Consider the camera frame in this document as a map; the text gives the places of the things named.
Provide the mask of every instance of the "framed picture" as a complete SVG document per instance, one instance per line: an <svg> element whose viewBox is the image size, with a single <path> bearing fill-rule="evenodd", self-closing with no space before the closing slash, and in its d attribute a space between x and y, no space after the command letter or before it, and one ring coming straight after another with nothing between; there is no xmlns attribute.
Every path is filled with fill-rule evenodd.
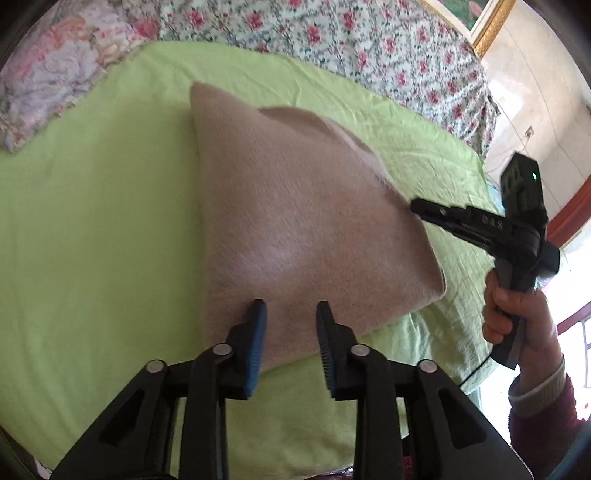
<svg viewBox="0 0 591 480"><path fill-rule="evenodd" d="M515 0L423 1L457 28L470 41L481 58L515 5Z"/></svg>

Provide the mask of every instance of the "fuzzy brown fabric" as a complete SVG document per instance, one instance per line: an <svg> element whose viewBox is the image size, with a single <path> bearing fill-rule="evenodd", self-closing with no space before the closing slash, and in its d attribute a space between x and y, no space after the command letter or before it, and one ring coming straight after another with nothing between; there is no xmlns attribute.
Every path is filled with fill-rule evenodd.
<svg viewBox="0 0 591 480"><path fill-rule="evenodd" d="M270 369L318 350L319 300L359 336L441 297L422 223L361 140L311 112L257 110L204 84L191 108L209 345L257 298L268 307Z"/></svg>

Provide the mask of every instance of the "floral fabric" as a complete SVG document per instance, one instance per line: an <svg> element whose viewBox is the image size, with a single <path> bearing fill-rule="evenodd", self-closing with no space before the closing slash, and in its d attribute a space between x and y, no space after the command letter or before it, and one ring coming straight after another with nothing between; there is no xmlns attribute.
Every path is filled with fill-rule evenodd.
<svg viewBox="0 0 591 480"><path fill-rule="evenodd" d="M60 0L0 72L0 142L21 148L150 40L280 53L350 78L485 157L498 109L470 44L420 0Z"/></svg>
<svg viewBox="0 0 591 480"><path fill-rule="evenodd" d="M146 40L106 0L53 6L0 73L0 142L10 151L24 146Z"/></svg>
<svg viewBox="0 0 591 480"><path fill-rule="evenodd" d="M150 38L281 53L348 77L485 157L498 109L469 42L420 0L113 0Z"/></svg>

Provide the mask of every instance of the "beige sleeve cuff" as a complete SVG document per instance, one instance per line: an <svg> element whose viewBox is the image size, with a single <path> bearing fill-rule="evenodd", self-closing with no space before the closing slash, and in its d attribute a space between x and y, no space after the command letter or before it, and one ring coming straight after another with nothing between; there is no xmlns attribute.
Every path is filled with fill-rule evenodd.
<svg viewBox="0 0 591 480"><path fill-rule="evenodd" d="M564 368L564 357L556 372L533 390L522 393L519 390L518 376L509 387L509 402L513 412L520 417L531 417L552 405L564 390L566 383L566 371Z"/></svg>

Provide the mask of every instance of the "tiled wall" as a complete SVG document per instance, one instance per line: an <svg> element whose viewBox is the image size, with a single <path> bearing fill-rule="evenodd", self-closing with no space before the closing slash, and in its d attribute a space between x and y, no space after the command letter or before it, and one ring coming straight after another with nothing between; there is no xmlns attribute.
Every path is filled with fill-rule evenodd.
<svg viewBox="0 0 591 480"><path fill-rule="evenodd" d="M553 217L591 174L591 90L552 29L522 0L482 62L501 108L485 170L498 181L514 151L536 159Z"/></svg>

